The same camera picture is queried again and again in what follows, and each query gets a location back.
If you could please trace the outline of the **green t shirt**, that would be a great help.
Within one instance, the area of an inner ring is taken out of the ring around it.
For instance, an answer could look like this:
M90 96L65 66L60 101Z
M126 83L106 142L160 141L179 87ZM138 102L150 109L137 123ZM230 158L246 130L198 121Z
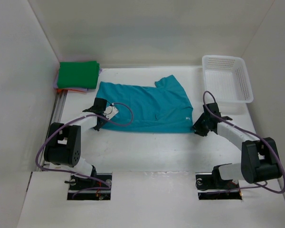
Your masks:
M57 88L96 89L100 70L97 61L60 62Z

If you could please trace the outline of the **orange t shirt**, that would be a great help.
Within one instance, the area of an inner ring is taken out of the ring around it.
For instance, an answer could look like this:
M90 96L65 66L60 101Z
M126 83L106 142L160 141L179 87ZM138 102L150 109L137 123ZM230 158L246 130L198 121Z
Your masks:
M86 89L79 89L79 88L64 88L64 89L57 89L57 92L64 92L64 91L71 91L71 92L80 92L80 93L86 93Z

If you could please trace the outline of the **teal t shirt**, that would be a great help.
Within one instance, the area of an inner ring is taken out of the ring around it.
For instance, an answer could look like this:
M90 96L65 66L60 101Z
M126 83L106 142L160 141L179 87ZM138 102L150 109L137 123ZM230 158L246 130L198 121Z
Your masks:
M173 75L154 84L150 87L101 82L96 97L114 103L119 111L104 128L135 133L190 133L193 107L184 88Z

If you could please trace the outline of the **lavender t shirt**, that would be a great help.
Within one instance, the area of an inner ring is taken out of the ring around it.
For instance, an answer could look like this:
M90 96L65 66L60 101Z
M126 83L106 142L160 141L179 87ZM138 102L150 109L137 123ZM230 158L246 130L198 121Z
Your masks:
M101 68L60 68L53 88L86 93L96 89Z

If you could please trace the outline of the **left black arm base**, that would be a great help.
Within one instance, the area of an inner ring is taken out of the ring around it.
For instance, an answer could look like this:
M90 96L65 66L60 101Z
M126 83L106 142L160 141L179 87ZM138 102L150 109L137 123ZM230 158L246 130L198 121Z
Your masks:
M75 175L66 180L68 185L67 200L110 200L111 190L108 186L98 180L84 179Z

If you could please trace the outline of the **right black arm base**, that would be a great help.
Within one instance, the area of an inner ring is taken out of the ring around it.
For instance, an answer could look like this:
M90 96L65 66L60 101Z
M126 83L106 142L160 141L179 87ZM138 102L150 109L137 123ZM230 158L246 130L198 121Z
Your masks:
M199 200L242 200L238 180L221 180L211 172L195 173Z

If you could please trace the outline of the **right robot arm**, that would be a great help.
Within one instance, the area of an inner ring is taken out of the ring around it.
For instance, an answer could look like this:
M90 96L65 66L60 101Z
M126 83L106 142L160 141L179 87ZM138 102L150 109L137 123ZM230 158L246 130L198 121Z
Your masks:
M209 132L227 139L241 152L240 163L217 165L212 170L211 183L222 188L231 180L258 183L283 176L278 152L272 138L260 139L240 130L228 116L221 116L217 103L203 105L204 112L193 125L195 134L205 137Z

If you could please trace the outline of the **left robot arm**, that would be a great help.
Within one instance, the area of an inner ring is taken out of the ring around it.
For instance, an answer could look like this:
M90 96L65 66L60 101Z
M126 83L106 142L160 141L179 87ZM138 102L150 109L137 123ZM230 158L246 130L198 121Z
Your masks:
M94 105L80 114L83 119L59 130L44 150L45 161L83 174L80 182L89 190L97 184L97 172L93 165L81 157L81 136L90 129L98 131L106 123L103 119L106 107L107 100L96 98Z

